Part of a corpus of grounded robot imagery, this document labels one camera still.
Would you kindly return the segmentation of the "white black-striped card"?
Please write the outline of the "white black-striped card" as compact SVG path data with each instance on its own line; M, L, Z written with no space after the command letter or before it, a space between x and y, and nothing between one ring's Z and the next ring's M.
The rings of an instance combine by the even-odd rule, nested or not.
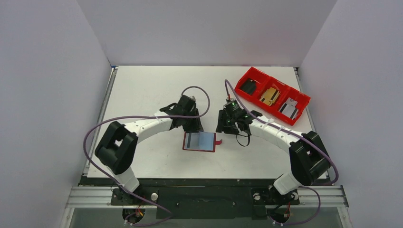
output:
M187 133L185 137L184 149L196 150L199 148L199 133Z

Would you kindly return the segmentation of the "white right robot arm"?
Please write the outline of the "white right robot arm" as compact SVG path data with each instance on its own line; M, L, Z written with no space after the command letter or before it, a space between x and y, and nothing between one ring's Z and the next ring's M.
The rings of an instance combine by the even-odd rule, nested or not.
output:
M242 109L234 99L219 110L216 132L232 135L244 132L247 138L259 137L285 151L289 155L291 170L273 183L274 192L279 195L311 186L332 166L316 132L301 133L288 129L260 112Z

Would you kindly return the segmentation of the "red leather card holder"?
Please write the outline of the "red leather card holder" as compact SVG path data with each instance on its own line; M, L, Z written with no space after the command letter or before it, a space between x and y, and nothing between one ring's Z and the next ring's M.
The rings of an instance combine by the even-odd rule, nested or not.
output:
M209 133L209 132L198 132L200 134L199 137L199 148L196 150L187 150L184 149L184 144L185 144L185 137L186 134L184 134L184 140L183 140L183 146L182 149L185 151L198 151L198 152L215 152L216 146L222 144L222 139L217 140L217 135L216 133Z

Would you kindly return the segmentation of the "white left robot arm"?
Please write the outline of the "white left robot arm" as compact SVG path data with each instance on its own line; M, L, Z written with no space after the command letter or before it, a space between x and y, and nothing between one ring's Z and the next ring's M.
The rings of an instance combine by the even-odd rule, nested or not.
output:
M182 95L180 100L161 108L152 118L122 124L109 124L95 156L106 166L122 189L134 192L140 182L131 168L137 144L161 132L182 127L187 133L203 130L194 97Z

